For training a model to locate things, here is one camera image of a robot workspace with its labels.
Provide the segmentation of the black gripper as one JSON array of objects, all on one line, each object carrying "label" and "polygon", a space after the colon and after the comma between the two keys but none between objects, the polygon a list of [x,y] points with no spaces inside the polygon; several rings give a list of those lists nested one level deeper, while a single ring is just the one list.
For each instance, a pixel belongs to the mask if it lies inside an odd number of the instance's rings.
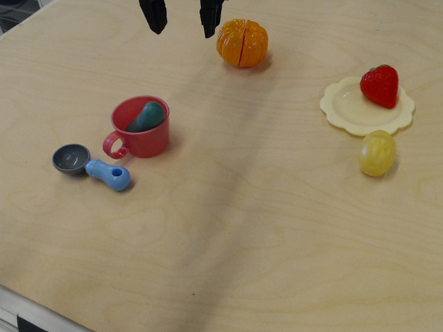
[{"label": "black gripper", "polygon": [[[200,21],[204,37],[211,38],[220,23],[224,0],[200,0]],[[167,25],[167,9],[164,0],[139,0],[148,26],[160,35]]]}]

